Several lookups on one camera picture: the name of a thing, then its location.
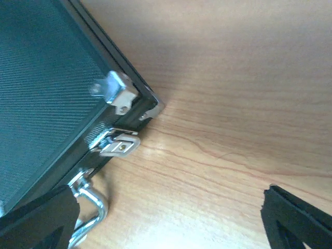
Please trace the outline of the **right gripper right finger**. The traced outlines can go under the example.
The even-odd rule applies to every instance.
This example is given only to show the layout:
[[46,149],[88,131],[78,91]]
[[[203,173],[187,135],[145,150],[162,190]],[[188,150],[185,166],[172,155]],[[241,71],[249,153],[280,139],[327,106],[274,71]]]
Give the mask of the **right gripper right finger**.
[[331,215],[277,185],[264,197],[260,212],[271,248],[331,248]]

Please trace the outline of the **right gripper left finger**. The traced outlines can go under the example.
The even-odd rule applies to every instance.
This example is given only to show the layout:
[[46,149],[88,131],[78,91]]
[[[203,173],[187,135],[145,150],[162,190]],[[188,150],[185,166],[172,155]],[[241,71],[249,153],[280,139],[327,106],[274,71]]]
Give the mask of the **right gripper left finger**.
[[1,248],[68,248],[80,211],[68,185],[1,218]]

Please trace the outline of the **black poker set case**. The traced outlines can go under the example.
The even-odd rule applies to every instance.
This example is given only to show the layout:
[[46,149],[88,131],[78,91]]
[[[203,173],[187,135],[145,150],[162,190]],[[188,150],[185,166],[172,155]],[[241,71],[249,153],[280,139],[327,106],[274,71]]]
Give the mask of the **black poker set case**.
[[1,218],[68,185],[68,248],[108,213],[92,185],[164,109],[80,1],[1,1]]

